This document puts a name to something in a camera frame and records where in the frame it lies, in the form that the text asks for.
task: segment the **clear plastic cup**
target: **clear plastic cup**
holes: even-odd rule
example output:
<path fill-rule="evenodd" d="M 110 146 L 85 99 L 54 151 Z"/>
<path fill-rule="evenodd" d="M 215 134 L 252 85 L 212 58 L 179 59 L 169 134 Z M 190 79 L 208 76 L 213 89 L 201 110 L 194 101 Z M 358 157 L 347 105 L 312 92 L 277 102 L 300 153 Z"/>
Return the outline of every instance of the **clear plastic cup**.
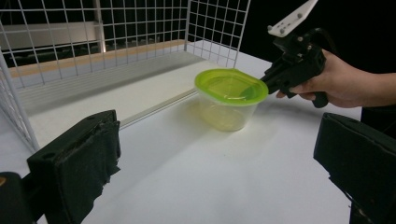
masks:
<path fill-rule="evenodd" d="M 237 69 L 210 69 L 195 78 L 203 119 L 221 131 L 245 127 L 268 95 L 264 82 Z"/>

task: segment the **wire mesh panel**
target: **wire mesh panel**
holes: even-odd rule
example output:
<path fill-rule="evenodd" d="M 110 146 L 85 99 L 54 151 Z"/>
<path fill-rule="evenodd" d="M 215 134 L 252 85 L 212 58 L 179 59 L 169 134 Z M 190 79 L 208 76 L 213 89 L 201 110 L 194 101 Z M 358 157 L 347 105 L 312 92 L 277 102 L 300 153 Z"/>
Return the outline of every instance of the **wire mesh panel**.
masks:
<path fill-rule="evenodd" d="M 17 88 L 184 50 L 188 2 L 5 1 L 0 43 Z"/>
<path fill-rule="evenodd" d="M 35 134 L 9 77 L 6 61 L 3 55 L 0 54 L 0 108 L 6 113 L 23 139 L 32 146 L 32 149 L 37 150 L 38 143 L 35 139 Z"/>
<path fill-rule="evenodd" d="M 250 1 L 191 0 L 187 51 L 234 67 Z"/>
<path fill-rule="evenodd" d="M 26 97 L 29 92 L 44 90 L 50 83 L 53 85 L 47 91 L 54 86 L 74 90 L 66 87 L 67 83 L 74 83 L 69 80 L 89 75 L 87 83 L 91 86 L 84 88 L 78 83 L 83 89 L 80 91 L 99 89 L 104 83 L 95 86 L 100 78 L 91 78 L 101 71 L 176 53 L 234 67 L 249 3 L 249 0 L 1 1 L 0 47 L 4 56 L 1 107 L 33 145 L 34 132 L 29 131 L 31 112 L 26 109 L 25 113 L 19 102 L 32 102 L 31 97 Z M 134 72 L 128 76 L 140 75 Z M 45 99 L 59 95 L 45 94 Z M 79 91 L 66 96 L 77 99 L 76 94 Z"/>

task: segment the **plastic lid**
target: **plastic lid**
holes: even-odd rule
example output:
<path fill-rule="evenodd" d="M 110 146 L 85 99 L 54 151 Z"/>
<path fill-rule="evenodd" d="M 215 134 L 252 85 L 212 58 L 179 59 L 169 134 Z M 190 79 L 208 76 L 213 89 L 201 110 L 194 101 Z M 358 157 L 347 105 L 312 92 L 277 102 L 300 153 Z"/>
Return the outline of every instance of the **plastic lid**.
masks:
<path fill-rule="evenodd" d="M 228 105 L 254 105 L 268 95 L 264 82 L 233 68 L 206 70 L 195 78 L 195 87 Z"/>

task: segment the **white tabletop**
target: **white tabletop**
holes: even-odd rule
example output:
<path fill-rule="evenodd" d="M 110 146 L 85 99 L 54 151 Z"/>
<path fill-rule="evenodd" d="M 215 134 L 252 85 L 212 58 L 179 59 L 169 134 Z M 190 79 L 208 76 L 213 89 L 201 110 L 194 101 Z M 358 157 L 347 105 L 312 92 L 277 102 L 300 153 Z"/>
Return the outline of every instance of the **white tabletop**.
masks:
<path fill-rule="evenodd" d="M 269 65 L 240 53 L 236 68 L 262 77 Z M 313 150 L 324 112 L 359 119 L 359 108 L 271 95 L 244 129 L 224 133 L 197 107 L 192 95 L 120 130 L 120 171 L 84 224 L 348 223 L 350 201 Z M 30 152 L 0 122 L 0 172 L 26 175 Z"/>

